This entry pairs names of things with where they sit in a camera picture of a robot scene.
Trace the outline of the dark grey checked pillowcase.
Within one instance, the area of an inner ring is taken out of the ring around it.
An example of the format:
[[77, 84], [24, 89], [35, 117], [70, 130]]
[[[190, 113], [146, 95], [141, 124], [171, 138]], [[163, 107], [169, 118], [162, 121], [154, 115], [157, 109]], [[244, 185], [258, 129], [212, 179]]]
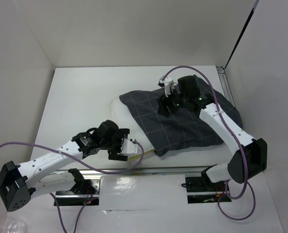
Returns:
[[209, 147], [223, 144], [223, 140], [205, 122], [186, 108], [166, 118], [158, 114], [158, 98], [164, 93], [135, 90], [120, 95], [117, 100], [130, 112], [132, 119], [151, 143], [148, 149], [161, 157], [172, 150], [190, 147]]

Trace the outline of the white pillow with yellow edge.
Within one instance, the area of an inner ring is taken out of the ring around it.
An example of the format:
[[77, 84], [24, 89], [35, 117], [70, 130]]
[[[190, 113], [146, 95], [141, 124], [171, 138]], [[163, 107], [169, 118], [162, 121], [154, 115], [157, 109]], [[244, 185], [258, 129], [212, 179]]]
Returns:
[[136, 139], [144, 149], [144, 159], [155, 156], [155, 149], [144, 131], [141, 129], [139, 124], [132, 117], [128, 107], [123, 104], [119, 97], [115, 97], [110, 105], [113, 121], [120, 128], [130, 129], [128, 138]]

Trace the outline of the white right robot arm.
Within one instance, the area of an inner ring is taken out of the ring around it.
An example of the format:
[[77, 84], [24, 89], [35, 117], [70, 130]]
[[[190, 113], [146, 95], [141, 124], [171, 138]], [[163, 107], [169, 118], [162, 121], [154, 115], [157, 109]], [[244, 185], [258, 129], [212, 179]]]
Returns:
[[162, 77], [158, 85], [164, 89], [158, 99], [159, 114], [170, 117], [180, 108], [186, 108], [213, 129], [233, 156], [229, 163], [213, 165], [201, 172], [203, 189], [212, 190], [218, 182], [227, 180], [244, 183], [266, 170], [267, 143], [240, 128], [219, 104], [215, 104], [213, 95], [201, 93], [195, 75], [179, 78], [178, 90], [169, 77]]

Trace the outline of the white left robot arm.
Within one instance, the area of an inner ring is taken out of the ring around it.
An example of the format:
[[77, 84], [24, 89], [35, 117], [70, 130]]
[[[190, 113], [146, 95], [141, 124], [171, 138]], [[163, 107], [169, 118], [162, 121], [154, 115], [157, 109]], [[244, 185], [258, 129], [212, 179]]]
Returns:
[[39, 158], [17, 165], [13, 161], [5, 163], [0, 170], [0, 197], [7, 212], [58, 189], [80, 193], [85, 180], [78, 169], [60, 174], [57, 170], [100, 150], [107, 151], [110, 160], [127, 161], [128, 155], [138, 152], [138, 145], [128, 139], [129, 133], [129, 129], [120, 129], [113, 121], [106, 120], [98, 128], [78, 133], [63, 146]]

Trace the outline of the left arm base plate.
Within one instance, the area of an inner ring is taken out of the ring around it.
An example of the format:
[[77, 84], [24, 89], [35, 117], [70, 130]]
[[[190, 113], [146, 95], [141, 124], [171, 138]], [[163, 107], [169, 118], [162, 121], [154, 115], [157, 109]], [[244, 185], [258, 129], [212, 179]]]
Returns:
[[100, 176], [92, 176], [85, 178], [84, 186], [80, 190], [72, 192], [57, 191], [55, 197], [60, 206], [97, 206], [100, 202]]

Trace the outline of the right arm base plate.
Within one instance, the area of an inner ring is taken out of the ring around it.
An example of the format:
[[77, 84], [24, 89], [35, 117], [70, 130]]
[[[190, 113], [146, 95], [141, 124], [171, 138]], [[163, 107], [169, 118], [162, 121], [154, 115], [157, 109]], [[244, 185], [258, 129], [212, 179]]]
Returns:
[[[185, 177], [185, 182], [181, 184], [181, 187], [187, 192], [188, 204], [215, 203], [225, 195], [224, 182], [204, 186], [200, 177]], [[231, 199], [225, 195], [221, 202], [231, 202]]]

